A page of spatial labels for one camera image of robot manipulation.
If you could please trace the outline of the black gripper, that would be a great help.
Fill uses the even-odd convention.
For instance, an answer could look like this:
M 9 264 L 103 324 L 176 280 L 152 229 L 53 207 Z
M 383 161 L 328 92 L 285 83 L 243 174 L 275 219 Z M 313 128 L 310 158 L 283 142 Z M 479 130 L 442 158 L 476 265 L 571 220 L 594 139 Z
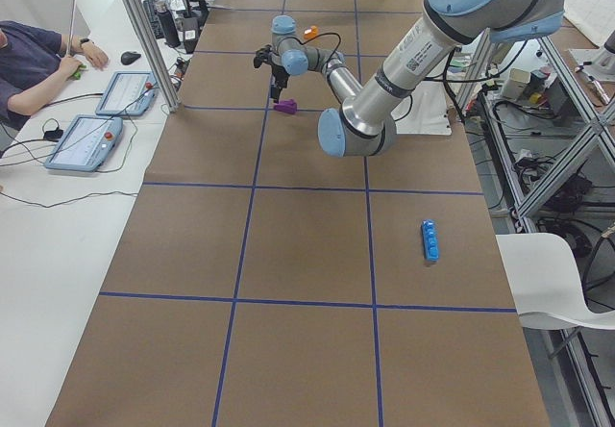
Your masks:
M 272 75 L 273 75 L 273 84 L 271 86 L 271 99 L 279 100 L 281 89 L 287 88 L 287 83 L 289 79 L 289 74 L 286 72 L 285 68 L 282 65 L 271 61 Z

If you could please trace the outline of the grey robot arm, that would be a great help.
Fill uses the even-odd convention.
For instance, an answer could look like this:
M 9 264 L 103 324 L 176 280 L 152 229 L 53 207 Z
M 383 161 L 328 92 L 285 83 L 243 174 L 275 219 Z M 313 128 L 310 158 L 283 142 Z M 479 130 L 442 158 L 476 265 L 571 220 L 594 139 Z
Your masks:
M 424 0 L 422 16 L 365 85 L 336 50 L 304 45 L 295 20 L 278 15 L 271 43 L 257 51 L 253 64 L 271 67 L 273 101 L 289 77 L 321 73 L 340 103 L 320 115 L 321 148 L 334 157 L 374 156 L 395 140 L 393 111 L 455 48 L 483 31 L 494 43 L 542 38 L 559 29 L 563 14 L 564 0 Z

